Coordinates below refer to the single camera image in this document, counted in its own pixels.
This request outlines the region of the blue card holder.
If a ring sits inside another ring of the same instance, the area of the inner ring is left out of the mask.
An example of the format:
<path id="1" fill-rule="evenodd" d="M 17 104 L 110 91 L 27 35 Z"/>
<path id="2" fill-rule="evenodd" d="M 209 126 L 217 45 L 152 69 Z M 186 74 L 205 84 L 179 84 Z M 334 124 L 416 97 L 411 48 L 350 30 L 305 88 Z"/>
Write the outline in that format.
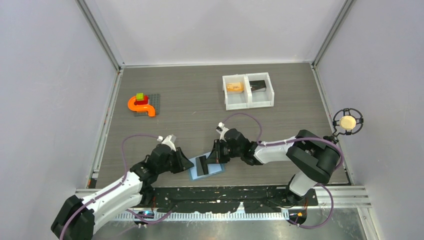
<path id="1" fill-rule="evenodd" d="M 211 152 L 206 152 L 201 156 L 208 157 L 210 153 Z M 191 181 L 197 181 L 200 179 L 208 178 L 210 176 L 223 173 L 225 171 L 224 164 L 209 163 L 207 165 L 208 173 L 204 173 L 199 160 L 201 156 L 198 155 L 189 159 L 189 161 L 194 164 L 194 167 L 191 167 L 188 170 L 188 176 Z"/>

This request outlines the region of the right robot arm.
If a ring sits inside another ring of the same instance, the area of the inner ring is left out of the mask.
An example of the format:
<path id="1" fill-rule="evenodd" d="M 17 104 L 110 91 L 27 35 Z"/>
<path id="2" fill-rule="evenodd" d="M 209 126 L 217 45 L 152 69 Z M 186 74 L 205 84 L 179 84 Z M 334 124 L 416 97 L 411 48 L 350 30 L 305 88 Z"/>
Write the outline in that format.
<path id="1" fill-rule="evenodd" d="M 327 184 L 342 161 L 342 154 L 330 136 L 320 138 L 302 129 L 296 136 L 281 141 L 250 141 L 235 128 L 217 129 L 220 138 L 213 143 L 209 156 L 196 161 L 197 170 L 208 174 L 208 165 L 226 164 L 240 158 L 250 166 L 291 161 L 299 172 L 285 188 L 285 198 L 291 205 L 299 205 L 316 184 Z"/>

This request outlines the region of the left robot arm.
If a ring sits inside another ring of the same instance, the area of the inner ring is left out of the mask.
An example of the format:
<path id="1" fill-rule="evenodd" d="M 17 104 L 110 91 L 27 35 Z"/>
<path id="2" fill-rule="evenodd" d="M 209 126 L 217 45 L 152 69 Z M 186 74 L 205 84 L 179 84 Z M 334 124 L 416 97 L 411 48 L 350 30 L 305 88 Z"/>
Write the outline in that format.
<path id="1" fill-rule="evenodd" d="M 194 166 L 180 147 L 160 143 L 114 183 L 83 198 L 70 196 L 50 229 L 60 240 L 90 240 L 123 211 L 137 205 L 148 207 L 154 199 L 152 183 L 160 174 L 177 174 Z"/>

